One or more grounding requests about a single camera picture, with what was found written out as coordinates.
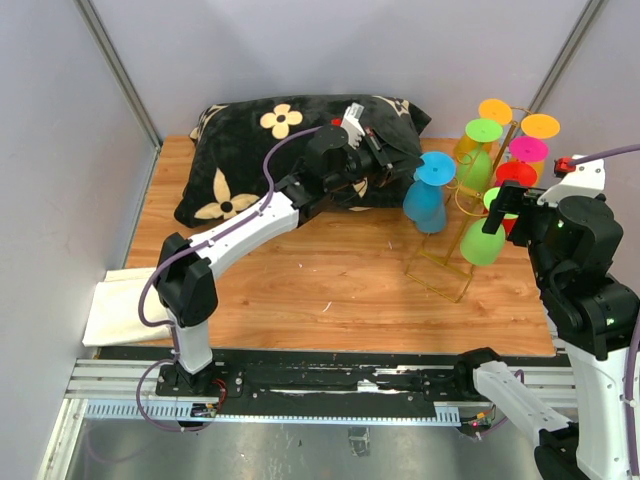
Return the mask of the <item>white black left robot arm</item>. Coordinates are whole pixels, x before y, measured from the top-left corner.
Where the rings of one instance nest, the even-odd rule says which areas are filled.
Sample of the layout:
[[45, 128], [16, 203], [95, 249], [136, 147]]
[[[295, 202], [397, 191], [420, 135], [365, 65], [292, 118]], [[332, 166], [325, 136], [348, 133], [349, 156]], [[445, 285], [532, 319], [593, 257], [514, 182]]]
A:
[[208, 320], [219, 304], [217, 280], [256, 248], [309, 222], [335, 192], [362, 181], [384, 187], [422, 163], [419, 153], [393, 153], [371, 128], [349, 132], [327, 125], [306, 134], [302, 158], [281, 180], [268, 176], [267, 193], [246, 211], [189, 239], [173, 234], [163, 243], [152, 283], [168, 314], [170, 369], [191, 395], [204, 395], [219, 382], [208, 340]]

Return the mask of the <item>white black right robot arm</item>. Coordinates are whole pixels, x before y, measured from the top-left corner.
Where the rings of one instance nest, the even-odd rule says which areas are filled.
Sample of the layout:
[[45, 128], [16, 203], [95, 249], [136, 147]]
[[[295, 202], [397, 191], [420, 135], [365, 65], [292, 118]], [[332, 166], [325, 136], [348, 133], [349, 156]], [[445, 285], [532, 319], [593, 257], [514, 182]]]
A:
[[527, 249], [540, 300], [573, 371], [576, 422], [554, 411], [490, 348], [459, 356], [453, 387], [484, 397], [533, 443], [544, 479], [639, 476], [639, 297], [609, 273], [623, 237], [602, 194], [570, 195], [551, 206], [543, 191], [505, 182], [491, 202], [494, 233], [517, 215], [508, 237]]

